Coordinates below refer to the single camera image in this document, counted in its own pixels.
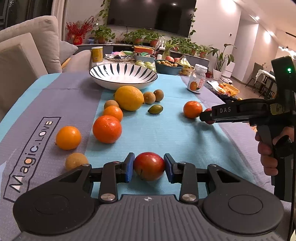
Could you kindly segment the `person's right hand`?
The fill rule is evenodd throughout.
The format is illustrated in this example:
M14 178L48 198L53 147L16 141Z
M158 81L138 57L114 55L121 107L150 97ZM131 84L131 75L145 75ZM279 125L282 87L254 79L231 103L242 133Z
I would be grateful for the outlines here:
M289 136L291 141L294 141L294 127L290 127L287 126L285 127L281 134L277 137L275 137L273 139L273 144L275 145L280 138L282 138L283 136ZM258 132L256 132L255 135L255 140L258 141L258 153L260 154L260 161L261 164L264 168L264 173L267 176L275 176L278 174L278 170L277 170L277 166L278 166L278 161L271 156L272 152L272 148L265 144L262 140L261 140L261 136L259 135Z

